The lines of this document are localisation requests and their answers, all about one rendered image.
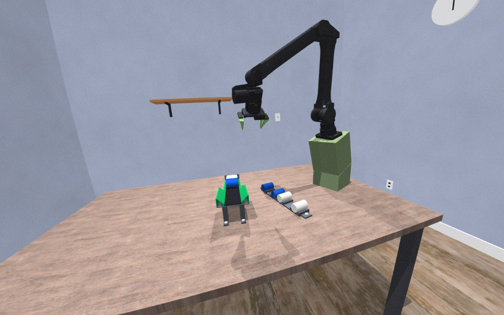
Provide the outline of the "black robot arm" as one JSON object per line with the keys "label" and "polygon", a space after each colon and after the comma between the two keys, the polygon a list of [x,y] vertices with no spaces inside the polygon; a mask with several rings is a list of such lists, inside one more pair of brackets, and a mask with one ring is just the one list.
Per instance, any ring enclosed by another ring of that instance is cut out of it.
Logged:
{"label": "black robot arm", "polygon": [[[311,119],[316,122],[320,121],[320,133],[316,134],[315,137],[334,140],[342,136],[342,132],[336,131],[334,124],[336,111],[334,102],[331,101],[334,50],[336,40],[339,37],[340,32],[328,20],[320,20],[320,22],[314,24],[267,59],[248,70],[245,74],[247,84],[236,85],[232,88],[233,103],[245,102],[246,111],[248,111],[249,101],[262,104],[263,89],[257,86],[263,84],[263,79],[312,42],[319,42],[318,96],[311,112]],[[325,107],[323,107],[324,105]]]}

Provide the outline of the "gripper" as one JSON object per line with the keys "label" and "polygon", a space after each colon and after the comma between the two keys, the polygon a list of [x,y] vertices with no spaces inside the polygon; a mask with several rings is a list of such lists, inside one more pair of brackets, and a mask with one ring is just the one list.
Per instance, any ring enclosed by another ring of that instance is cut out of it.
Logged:
{"label": "gripper", "polygon": [[[241,123],[241,129],[244,127],[243,117],[254,117],[254,120],[260,120],[260,128],[264,126],[269,120],[268,115],[264,112],[263,108],[260,107],[261,103],[255,105],[253,102],[248,102],[248,111],[245,108],[241,109],[241,112],[237,112],[238,119]],[[262,123],[263,122],[263,123]]]}

